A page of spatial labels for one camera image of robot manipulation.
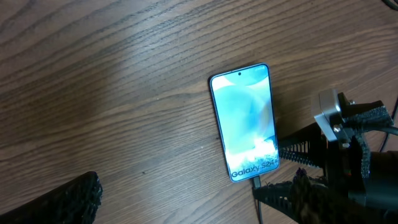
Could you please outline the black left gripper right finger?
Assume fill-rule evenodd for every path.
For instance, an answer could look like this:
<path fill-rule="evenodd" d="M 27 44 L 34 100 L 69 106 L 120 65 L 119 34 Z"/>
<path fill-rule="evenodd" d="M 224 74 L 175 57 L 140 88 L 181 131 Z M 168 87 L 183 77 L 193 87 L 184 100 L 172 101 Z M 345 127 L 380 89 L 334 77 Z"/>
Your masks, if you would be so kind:
<path fill-rule="evenodd" d="M 307 175 L 307 171 L 298 168 L 289 194 L 294 217 L 298 223 L 324 224 L 330 222 L 328 209 L 328 188 Z"/>

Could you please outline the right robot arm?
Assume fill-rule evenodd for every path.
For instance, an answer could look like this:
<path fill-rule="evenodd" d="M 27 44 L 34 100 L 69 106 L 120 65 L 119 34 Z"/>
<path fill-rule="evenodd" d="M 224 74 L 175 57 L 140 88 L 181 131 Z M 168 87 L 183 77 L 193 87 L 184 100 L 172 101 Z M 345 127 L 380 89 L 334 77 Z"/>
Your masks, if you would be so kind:
<path fill-rule="evenodd" d="M 291 181 L 261 185 L 253 196 L 297 223 L 396 223 L 397 152 L 372 151 L 364 135 L 397 134 L 383 102 L 357 104 L 336 90 L 312 99 L 315 122 L 279 140 L 279 157 L 323 171 L 299 168 Z"/>

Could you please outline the blue Galaxy smartphone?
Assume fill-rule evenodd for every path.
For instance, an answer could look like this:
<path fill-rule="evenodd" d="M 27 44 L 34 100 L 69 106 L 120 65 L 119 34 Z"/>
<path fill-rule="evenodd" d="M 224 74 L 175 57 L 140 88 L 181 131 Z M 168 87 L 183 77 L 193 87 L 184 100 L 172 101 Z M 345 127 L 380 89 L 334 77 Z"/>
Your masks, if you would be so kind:
<path fill-rule="evenodd" d="M 271 73 L 258 63 L 210 77 L 209 89 L 232 182 L 279 167 Z"/>

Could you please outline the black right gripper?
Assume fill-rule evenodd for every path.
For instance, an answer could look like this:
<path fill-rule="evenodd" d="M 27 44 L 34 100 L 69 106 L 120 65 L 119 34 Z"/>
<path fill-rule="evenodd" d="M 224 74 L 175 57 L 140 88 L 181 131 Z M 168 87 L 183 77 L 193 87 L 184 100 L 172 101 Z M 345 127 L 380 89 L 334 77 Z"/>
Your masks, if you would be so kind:
<path fill-rule="evenodd" d="M 370 131 L 388 132 L 392 129 L 390 117 L 383 102 L 355 104 L 343 93 L 338 93 L 342 126 L 351 140 L 349 148 L 342 148 L 338 141 L 329 142 L 329 183 L 342 192 L 364 193 L 370 178 L 371 150 L 364 134 Z M 326 138 L 317 123 L 312 123 L 289 136 L 278 140 L 279 157 L 303 165 L 324 168 Z M 296 220 L 291 201 L 291 181 L 268 184 L 252 190 L 256 200 Z"/>

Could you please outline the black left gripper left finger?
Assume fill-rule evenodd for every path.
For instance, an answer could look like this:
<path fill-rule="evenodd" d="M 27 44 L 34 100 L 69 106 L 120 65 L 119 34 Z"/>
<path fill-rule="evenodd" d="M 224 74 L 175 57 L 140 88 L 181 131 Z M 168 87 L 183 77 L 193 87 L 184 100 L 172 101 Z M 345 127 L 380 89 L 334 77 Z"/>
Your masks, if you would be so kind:
<path fill-rule="evenodd" d="M 101 205 L 103 188 L 89 171 L 56 189 L 1 215 L 1 223 L 92 224 Z"/>

